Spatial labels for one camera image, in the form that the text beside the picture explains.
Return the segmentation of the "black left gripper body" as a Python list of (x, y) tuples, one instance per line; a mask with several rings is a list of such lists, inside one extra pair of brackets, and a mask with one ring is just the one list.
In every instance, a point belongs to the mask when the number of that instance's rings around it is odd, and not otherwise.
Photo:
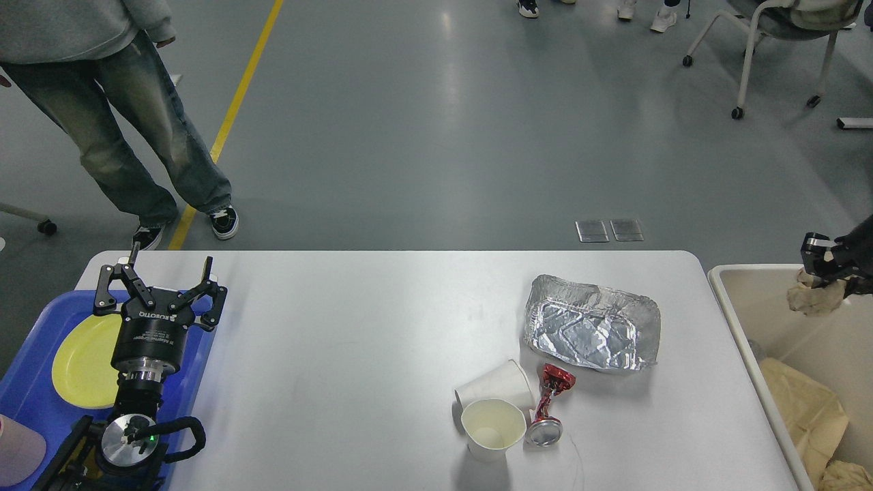
[(154, 361), (165, 376), (180, 370), (183, 363), (188, 326), (194, 310), (186, 307), (178, 313), (166, 310), (147, 311), (137, 303), (122, 307), (121, 329), (111, 366), (121, 372), (135, 371), (139, 361)]

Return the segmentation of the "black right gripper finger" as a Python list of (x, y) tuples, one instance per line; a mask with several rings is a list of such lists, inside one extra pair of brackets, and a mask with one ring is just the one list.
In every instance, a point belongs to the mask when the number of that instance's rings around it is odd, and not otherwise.
[(849, 256), (845, 236), (830, 237), (809, 232), (801, 244), (801, 260), (805, 273), (818, 284), (831, 284), (853, 274), (853, 258)]

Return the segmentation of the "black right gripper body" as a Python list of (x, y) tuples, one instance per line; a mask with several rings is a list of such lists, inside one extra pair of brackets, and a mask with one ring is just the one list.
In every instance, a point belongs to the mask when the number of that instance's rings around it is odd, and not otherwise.
[(858, 224), (845, 236), (836, 237), (835, 242), (843, 248), (843, 258), (849, 259), (859, 273), (845, 286), (845, 295), (867, 295), (872, 293), (872, 215)]

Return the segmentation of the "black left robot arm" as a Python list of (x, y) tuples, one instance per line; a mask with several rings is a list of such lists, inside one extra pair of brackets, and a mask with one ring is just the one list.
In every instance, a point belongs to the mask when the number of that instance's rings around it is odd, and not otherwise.
[(126, 262), (103, 265), (93, 313), (119, 314), (111, 367), (118, 373), (109, 416), (81, 417), (33, 485), (35, 490), (158, 490), (161, 469), (205, 448), (202, 423), (184, 415), (160, 421), (166, 380), (183, 367), (188, 332), (212, 332), (227, 288), (205, 259), (200, 282), (185, 291), (147, 286), (135, 271), (135, 243)]

